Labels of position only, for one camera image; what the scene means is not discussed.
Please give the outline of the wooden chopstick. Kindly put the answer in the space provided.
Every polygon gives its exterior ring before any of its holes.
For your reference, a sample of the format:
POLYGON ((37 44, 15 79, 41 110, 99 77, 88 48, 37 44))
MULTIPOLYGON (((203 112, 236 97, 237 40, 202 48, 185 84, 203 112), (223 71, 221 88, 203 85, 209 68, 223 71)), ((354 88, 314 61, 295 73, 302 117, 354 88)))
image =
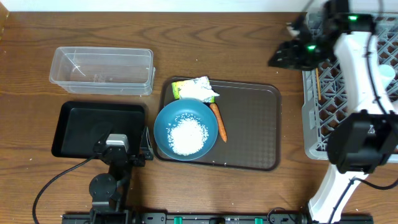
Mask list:
POLYGON ((318 101, 319 101, 322 99, 322 95, 321 95, 321 88, 320 88, 319 71, 317 68, 315 69, 315 78, 316 78, 316 84, 317 84, 317 96, 318 96, 318 101))

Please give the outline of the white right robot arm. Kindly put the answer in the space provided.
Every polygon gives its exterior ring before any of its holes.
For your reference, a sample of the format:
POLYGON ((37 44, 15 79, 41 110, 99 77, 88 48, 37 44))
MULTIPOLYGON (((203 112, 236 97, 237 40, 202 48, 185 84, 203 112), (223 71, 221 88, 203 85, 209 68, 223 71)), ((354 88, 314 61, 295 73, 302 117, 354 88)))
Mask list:
POLYGON ((347 0, 323 5, 323 34, 312 37, 304 16, 288 28, 290 41, 279 45, 269 66, 311 71, 336 57, 345 81, 349 116, 330 134, 330 162, 316 194, 295 223, 341 223, 341 213, 359 184, 384 165, 397 146, 397 111, 381 80, 377 24, 370 14, 355 14, 347 0))

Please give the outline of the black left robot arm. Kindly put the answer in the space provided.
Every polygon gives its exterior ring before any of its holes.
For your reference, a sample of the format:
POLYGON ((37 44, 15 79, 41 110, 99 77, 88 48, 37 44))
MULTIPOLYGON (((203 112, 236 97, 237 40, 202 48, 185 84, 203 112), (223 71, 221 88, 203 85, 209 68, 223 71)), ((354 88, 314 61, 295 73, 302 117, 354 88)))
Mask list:
POLYGON ((93 152, 109 166, 107 173, 95 176, 89 185, 92 197, 89 224, 136 222, 136 215, 127 208, 126 200, 133 167, 143 167, 146 161, 154 158, 149 130, 144 128, 137 152, 129 149, 125 134, 112 134, 106 131, 93 146, 93 152))

